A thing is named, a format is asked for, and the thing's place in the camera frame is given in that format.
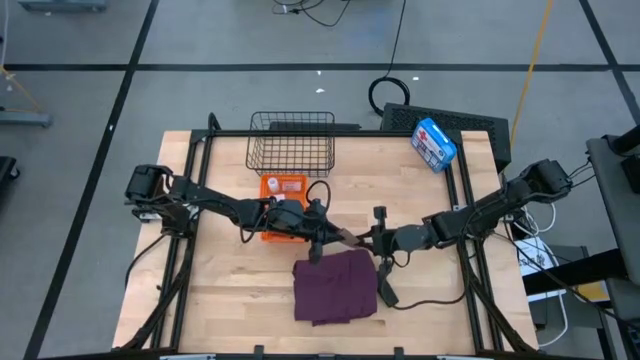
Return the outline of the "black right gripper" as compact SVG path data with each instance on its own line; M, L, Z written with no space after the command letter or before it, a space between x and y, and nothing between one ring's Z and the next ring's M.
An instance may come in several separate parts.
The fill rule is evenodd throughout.
M376 256L381 258L381 262L378 267L377 277L378 282L383 283L391 273L395 264L394 258L394 244L393 239L395 230L386 228L387 212L385 206L376 206L373 208L373 215L377 223L371 227L371 229L365 233L356 236L359 241L359 247L365 248L368 251L373 251ZM372 238L372 243L365 242L366 239Z

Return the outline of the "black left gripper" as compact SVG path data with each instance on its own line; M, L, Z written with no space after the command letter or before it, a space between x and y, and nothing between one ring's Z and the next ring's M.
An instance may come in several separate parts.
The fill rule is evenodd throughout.
M303 212L304 230L306 239L310 242L308 259L311 264L317 264L322 257L322 247L326 244L351 245L349 236L351 232L346 228L341 228L332 222L328 222L326 214L328 208L322 204L321 200L313 199Z

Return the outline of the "orange plastic basket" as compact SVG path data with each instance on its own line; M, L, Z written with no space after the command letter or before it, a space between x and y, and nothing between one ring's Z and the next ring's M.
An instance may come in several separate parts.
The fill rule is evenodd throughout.
M267 179L270 177L276 177L278 179L280 184L279 192L277 193L270 192L267 185ZM291 180L303 181L304 182L303 191L302 192L284 192L281 189L281 183L283 181L291 181ZM308 185L308 178L302 174L265 174L261 176L260 197L268 198L268 197L274 196L277 200L296 200L300 203L302 208L305 208L305 205L307 203L305 198L307 185ZM282 235L274 232L264 232L261 235L261 240L263 242L268 242L268 243L303 243L304 242L303 238Z

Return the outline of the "purple folded cloth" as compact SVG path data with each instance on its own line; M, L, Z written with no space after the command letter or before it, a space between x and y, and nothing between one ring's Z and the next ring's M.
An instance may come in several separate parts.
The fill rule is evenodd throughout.
M317 264L299 260L292 274L296 321L344 324L377 312L377 275L365 250L328 255Z

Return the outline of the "black rectangular block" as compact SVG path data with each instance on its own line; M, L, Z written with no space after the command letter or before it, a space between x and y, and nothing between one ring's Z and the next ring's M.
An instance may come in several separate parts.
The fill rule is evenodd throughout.
M387 307L394 307L398 304L399 299L386 278L380 278L378 281L378 293Z

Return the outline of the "blue first aid kit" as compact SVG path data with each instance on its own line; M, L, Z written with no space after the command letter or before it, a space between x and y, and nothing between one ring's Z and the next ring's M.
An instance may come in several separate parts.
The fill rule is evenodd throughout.
M417 123L411 145L434 173L448 168L457 154L456 144L431 118Z

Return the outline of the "black perforated computer case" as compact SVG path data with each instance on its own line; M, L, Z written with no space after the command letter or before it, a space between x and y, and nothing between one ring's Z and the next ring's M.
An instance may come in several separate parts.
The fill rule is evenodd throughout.
M432 119L441 130L485 131L497 172L502 172L511 163L509 126L504 118L386 103L380 129L413 130L425 118Z

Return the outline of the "white printed paper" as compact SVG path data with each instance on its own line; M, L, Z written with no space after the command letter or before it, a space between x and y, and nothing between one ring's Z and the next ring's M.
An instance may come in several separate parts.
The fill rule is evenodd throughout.
M556 265L546 246L537 237L518 240L515 245L518 248L517 256L522 277Z

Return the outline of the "black cart beam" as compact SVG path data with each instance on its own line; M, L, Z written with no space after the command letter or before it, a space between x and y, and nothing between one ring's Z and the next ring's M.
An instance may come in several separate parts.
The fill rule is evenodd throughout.
M607 279L637 280L629 272L619 249L608 250L553 268L542 268L523 277L527 295L568 289Z

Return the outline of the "yellow pad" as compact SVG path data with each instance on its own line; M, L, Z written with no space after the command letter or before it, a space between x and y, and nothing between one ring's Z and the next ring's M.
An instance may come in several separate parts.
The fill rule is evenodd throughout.
M605 302L610 300L610 296L604 281L581 284L576 290L587 299L593 302Z

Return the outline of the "grey cart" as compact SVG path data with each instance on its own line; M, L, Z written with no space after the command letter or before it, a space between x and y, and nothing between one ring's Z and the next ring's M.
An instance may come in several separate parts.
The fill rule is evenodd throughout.
M624 174L625 158L607 140L589 139L586 147L628 278L640 286L640 194Z

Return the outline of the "black equipment on cart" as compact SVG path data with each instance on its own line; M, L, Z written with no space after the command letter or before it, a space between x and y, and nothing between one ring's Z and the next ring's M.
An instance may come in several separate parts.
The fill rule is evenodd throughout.
M606 135L609 149L621 156L621 167L631 187L631 190L640 194L640 153L635 149L640 146L640 124L621 136Z

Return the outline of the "grey floor base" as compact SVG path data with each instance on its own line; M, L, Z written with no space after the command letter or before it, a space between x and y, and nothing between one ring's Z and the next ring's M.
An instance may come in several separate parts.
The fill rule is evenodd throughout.
M52 123L52 117L45 113L0 111L0 125L40 126L47 128Z

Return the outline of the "black aluminium table frame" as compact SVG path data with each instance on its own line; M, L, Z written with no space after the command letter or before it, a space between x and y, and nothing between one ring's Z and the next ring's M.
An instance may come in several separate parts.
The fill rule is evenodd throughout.
M355 233L369 229L373 208L385 206L391 227L419 222L468 196L499 186L488 136L462 135L470 182L426 167L406 135L361 130L335 137L335 166L317 197L331 200L329 217ZM472 354L506 348L479 301L462 297L464 281L453 248L416 252L390 274L400 308L380 306L347 324L313 326L294 319L292 269L306 257L303 243L243 243L228 219L205 212L193 240L166 240L158 222L141 227L139 263L125 290L113 343L121 347L143 326L185 251L193 262L185 286L169 306L156 346L216 355Z

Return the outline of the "grey floor rail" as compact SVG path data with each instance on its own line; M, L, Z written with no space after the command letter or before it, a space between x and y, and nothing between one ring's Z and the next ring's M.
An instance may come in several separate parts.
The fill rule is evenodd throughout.
M107 0L18 0L27 11L43 12L102 12Z

